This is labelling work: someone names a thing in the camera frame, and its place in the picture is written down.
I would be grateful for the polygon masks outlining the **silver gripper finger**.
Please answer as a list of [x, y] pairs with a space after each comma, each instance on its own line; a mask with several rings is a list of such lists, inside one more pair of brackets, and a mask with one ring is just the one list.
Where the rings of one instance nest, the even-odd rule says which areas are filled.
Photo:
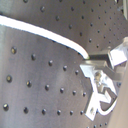
[[123, 38], [121, 43], [113, 49], [90, 53], [89, 58], [91, 60], [106, 60], [110, 68], [128, 61], [128, 37]]

